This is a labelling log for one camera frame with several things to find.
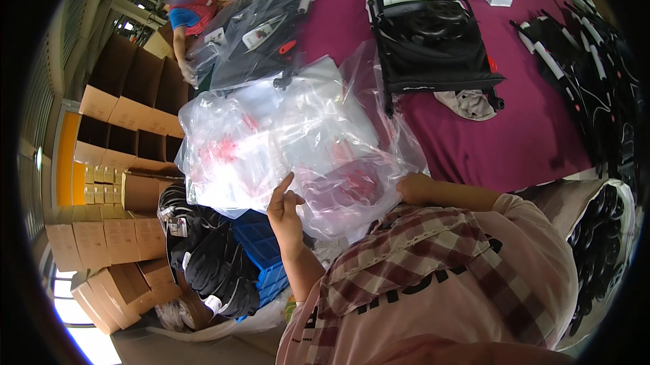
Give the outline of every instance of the hand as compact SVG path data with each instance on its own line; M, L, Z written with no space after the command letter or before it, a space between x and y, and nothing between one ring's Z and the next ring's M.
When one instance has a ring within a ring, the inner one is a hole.
M186 83L194 85L196 83L196 75L194 69L187 63L187 60L181 60L178 62L178 66L181 68L181 74L183 75L183 80Z
M409 173L402 177L395 188L402 193L402 200L412 206L427 206L432 201L435 180L424 173Z
M271 228L280 244L280 251L283 256L289 257L299 253L303 247L302 222L296 214L296 206L305 204L305 200L292 190L287 191L293 178L294 173L289 173L273 190L271 202L266 209Z

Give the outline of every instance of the folded stroller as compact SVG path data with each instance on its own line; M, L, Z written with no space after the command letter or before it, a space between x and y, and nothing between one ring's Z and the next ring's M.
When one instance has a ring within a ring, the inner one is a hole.
M504 80L489 61L467 0L418 0L384 5L367 0L382 66L386 114L392 93L483 90L503 109L494 86Z
M286 88L293 76L300 25L314 0L237 0L208 25L188 54L193 85L212 71L210 89L227 91L277 77Z

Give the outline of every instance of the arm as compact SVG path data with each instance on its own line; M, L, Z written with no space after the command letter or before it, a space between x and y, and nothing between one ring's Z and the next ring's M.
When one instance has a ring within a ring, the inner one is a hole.
M178 64L185 63L185 25L177 26L174 29L174 54Z
M296 206L303 205L305 200L291 190L285 193L293 177L293 172L289 173L273 190L266 214L280 244L282 264L296 301L305 301L325 269L302 242L302 222L296 214Z
M491 211L501 193L465 184L439 182L422 173L409 173L397 184L404 202L424 207L457 207Z

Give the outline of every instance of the blue shirt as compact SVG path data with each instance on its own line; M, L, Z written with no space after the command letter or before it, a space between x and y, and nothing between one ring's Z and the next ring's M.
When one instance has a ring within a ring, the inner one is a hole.
M172 29L176 29L179 26L186 26L191 28L199 22L201 18L199 15L189 8L176 7L169 12L169 21L172 23Z

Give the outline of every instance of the orange wall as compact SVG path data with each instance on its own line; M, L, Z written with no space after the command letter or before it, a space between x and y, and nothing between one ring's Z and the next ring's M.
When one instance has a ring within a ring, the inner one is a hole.
M80 115L66 111L59 133L57 152L57 204L71 206L84 204L84 165L73 161Z

